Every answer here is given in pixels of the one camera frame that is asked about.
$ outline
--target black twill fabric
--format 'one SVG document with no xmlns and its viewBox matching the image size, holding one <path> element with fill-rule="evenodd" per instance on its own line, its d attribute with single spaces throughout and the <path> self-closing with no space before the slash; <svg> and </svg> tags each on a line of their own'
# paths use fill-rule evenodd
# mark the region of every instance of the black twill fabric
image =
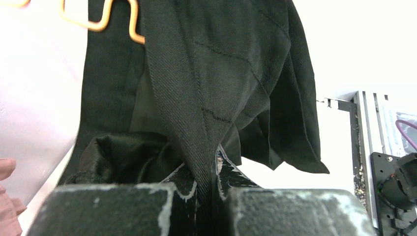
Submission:
<svg viewBox="0 0 417 236">
<path fill-rule="evenodd" d="M 100 20 L 103 3 L 89 1 L 91 21 Z M 314 72 L 292 1 L 141 0 L 140 11 L 145 46 L 128 36 L 126 0 L 114 1 L 103 32 L 88 34 L 80 130 L 60 184 L 100 169 L 80 165 L 81 156 L 94 165 L 86 161 L 92 140 L 154 132 L 175 153 L 152 159 L 155 166 L 177 156 L 187 165 L 198 183 L 199 233 L 211 234 L 220 144 L 235 164 L 242 155 L 271 169 L 285 161 L 328 173 L 320 161 Z M 145 153 L 127 156 L 150 158 Z"/>
</svg>

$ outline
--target white wall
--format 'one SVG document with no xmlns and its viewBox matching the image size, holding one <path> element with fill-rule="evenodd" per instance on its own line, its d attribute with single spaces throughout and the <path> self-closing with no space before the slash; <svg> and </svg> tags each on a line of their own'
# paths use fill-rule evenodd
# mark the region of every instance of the white wall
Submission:
<svg viewBox="0 0 417 236">
<path fill-rule="evenodd" d="M 357 90 L 417 98 L 416 0 L 293 0 L 307 36 L 317 92 Z"/>
<path fill-rule="evenodd" d="M 68 2 L 87 18 L 86 2 Z M 1 184 L 25 204 L 78 130 L 87 31 L 62 20 L 58 7 L 56 0 L 0 6 L 0 158 L 17 159 Z"/>
<path fill-rule="evenodd" d="M 318 96 L 415 89 L 417 1 L 294 2 Z M 2 184 L 24 201 L 70 148 L 79 122 L 87 31 L 62 20 L 58 4 L 32 0 L 24 9 L 0 6 L 0 158 L 18 160 Z M 87 19 L 87 1 L 68 0 L 66 7 Z"/>
</svg>

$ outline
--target pink sleeve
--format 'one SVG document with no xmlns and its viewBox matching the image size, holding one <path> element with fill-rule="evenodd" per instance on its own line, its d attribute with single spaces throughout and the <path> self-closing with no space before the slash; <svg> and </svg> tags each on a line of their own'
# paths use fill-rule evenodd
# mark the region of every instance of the pink sleeve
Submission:
<svg viewBox="0 0 417 236">
<path fill-rule="evenodd" d="M 8 178 L 16 168 L 16 160 L 0 159 L 0 180 Z M 19 199 L 11 199 L 0 185 L 0 235 L 19 236 L 22 233 L 17 216 L 26 210 Z"/>
</svg>

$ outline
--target black fabric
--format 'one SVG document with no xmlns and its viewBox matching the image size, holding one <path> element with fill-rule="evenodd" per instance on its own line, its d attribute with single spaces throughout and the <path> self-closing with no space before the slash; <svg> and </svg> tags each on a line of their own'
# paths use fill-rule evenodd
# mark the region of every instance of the black fabric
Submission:
<svg viewBox="0 0 417 236">
<path fill-rule="evenodd" d="M 163 135 L 106 134 L 93 138 L 81 155 L 77 174 L 65 183 L 158 183 L 181 164 Z"/>
<path fill-rule="evenodd" d="M 103 3 L 89 1 L 90 21 L 101 19 Z M 140 11 L 145 46 L 128 36 L 125 0 L 114 1 L 103 32 L 88 33 L 80 130 L 60 184 L 78 172 L 95 136 L 133 131 L 168 137 L 198 183 L 200 222 L 210 220 L 221 143 L 236 164 L 242 155 L 271 169 L 285 161 L 328 173 L 314 73 L 292 1 L 142 0 Z"/>
</svg>

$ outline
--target wire hanger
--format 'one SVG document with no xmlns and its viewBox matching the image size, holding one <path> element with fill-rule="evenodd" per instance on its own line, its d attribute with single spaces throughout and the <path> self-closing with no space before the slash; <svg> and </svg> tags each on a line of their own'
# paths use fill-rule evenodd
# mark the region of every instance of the wire hanger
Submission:
<svg viewBox="0 0 417 236">
<path fill-rule="evenodd" d="M 104 8 L 101 20 L 99 22 L 87 21 L 79 22 L 77 20 L 68 17 L 65 12 L 65 0 L 61 0 L 60 16 L 64 20 L 74 23 L 76 25 L 88 28 L 91 31 L 101 32 L 109 24 L 110 12 L 112 10 L 112 4 L 114 0 L 105 0 Z M 130 3 L 130 22 L 129 22 L 129 35 L 130 38 L 140 44 L 145 44 L 145 37 L 136 33 L 136 22 L 138 21 L 139 4 L 137 0 L 127 0 Z M 0 5 L 6 5 L 11 7 L 24 7 L 30 3 L 30 0 L 21 0 L 20 2 L 13 2 L 7 0 L 0 0 Z"/>
<path fill-rule="evenodd" d="M 11 6 L 11 7 L 24 7 L 29 5 L 30 0 L 20 0 L 20 1 L 7 1 L 0 0 L 0 5 Z"/>
</svg>

